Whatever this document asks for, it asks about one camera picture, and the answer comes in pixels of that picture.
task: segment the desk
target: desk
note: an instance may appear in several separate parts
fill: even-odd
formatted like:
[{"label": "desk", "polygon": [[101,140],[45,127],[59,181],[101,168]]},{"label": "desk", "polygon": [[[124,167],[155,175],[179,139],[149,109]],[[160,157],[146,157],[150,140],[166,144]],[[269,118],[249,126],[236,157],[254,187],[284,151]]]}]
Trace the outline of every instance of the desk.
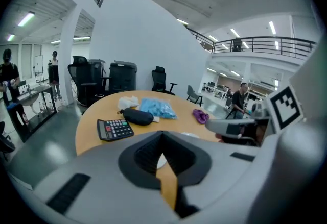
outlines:
[{"label": "desk", "polygon": [[[147,126],[139,126],[130,123],[135,135],[155,131],[175,131],[179,133],[188,132],[198,135],[201,139],[218,142],[215,134],[207,130],[205,125],[198,123],[198,121],[192,115],[192,111],[194,109],[202,109],[201,107],[185,99],[181,99],[179,97],[162,92],[128,91],[119,92],[104,97],[86,110],[86,112],[81,117],[76,129],[75,148],[77,155],[80,155],[84,151],[87,151],[95,146],[102,144],[110,145],[110,142],[105,142],[99,139],[97,131],[97,120],[121,119],[122,115],[117,114],[118,100],[121,97],[132,97],[133,95],[138,98],[140,104],[142,98],[145,97],[164,99],[171,104],[178,117],[178,119],[160,118],[159,123],[152,122]],[[160,168],[157,171],[156,176],[161,180],[162,196],[168,202],[170,207],[174,209],[177,192],[177,179],[169,164],[166,163],[162,168]]]},{"label": "desk", "polygon": [[227,92],[223,91],[223,90],[219,90],[217,88],[211,87],[211,86],[206,86],[206,89],[208,88],[208,90],[212,90],[213,96],[215,96],[215,92],[221,92],[221,99],[225,99]]},{"label": "desk", "polygon": [[[44,93],[47,92],[51,96],[51,101],[52,101],[52,107],[54,109],[53,112],[51,112],[50,108],[47,106],[48,104],[45,101]],[[43,101],[45,103],[45,106],[47,108],[46,111],[44,111],[43,114],[36,113],[37,115],[32,117],[29,120],[29,125],[21,125],[20,123],[18,124],[17,122],[15,123],[15,119],[12,118],[12,116],[16,116],[16,114],[13,114],[11,116],[13,125],[15,129],[17,130],[17,133],[19,134],[21,140],[25,142],[38,128],[40,128],[47,120],[49,120],[55,113],[57,113],[55,102],[53,99],[53,94],[52,94],[52,89],[49,86],[38,86],[34,89],[31,90],[31,95],[28,93],[21,94],[18,97],[18,103],[22,104],[23,106],[30,106],[32,108],[32,111],[36,113],[32,107],[33,103],[36,102],[38,99],[40,93],[42,94]]]}]

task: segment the purple object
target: purple object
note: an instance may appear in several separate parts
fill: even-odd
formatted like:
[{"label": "purple object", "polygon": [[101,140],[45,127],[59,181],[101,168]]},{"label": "purple object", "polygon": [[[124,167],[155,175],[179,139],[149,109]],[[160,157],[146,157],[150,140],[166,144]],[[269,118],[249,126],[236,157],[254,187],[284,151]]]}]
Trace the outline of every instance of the purple object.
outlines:
[{"label": "purple object", "polygon": [[201,124],[205,124],[206,121],[209,119],[209,114],[204,113],[202,110],[193,110],[193,115],[197,119],[197,121]]}]

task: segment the white plastic bag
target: white plastic bag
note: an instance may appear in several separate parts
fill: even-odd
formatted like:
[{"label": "white plastic bag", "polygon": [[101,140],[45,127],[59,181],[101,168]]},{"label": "white plastic bag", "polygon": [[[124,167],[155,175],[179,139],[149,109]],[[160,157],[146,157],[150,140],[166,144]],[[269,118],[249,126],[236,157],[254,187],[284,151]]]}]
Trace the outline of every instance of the white plastic bag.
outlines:
[{"label": "white plastic bag", "polygon": [[139,106],[138,98],[135,96],[132,97],[122,97],[118,100],[118,109],[125,110],[129,107]]}]

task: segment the wooden round table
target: wooden round table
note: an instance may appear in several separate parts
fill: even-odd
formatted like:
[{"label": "wooden round table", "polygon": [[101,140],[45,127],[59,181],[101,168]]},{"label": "wooden round table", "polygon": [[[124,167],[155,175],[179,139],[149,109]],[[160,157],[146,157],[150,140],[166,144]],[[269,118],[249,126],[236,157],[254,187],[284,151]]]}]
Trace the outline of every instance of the wooden round table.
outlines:
[{"label": "wooden round table", "polygon": [[[160,122],[152,122],[147,126],[139,126],[130,123],[135,135],[156,132],[156,131],[175,131],[179,133],[187,132],[198,135],[201,139],[218,142],[215,134],[198,123],[192,115],[194,109],[202,109],[201,107],[180,97],[154,91],[128,91],[120,92],[107,96],[89,107],[81,117],[75,135],[75,147],[77,155],[82,154],[95,146],[109,144],[110,142],[102,141],[98,137],[97,120],[115,120],[122,119],[121,114],[117,114],[118,100],[121,97],[138,98],[141,103],[142,98],[159,98],[168,101],[172,109],[177,115],[177,119],[160,118]],[[177,178],[171,170],[168,163],[157,171],[157,178],[161,180],[161,195],[167,201],[172,209],[175,208],[177,194]]]}]

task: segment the whiteboard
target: whiteboard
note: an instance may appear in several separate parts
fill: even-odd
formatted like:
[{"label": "whiteboard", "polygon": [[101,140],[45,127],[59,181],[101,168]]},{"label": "whiteboard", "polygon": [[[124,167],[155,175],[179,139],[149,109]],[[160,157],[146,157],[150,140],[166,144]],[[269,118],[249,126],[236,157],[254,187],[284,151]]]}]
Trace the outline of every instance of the whiteboard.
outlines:
[{"label": "whiteboard", "polygon": [[43,55],[34,57],[35,73],[43,72]]}]

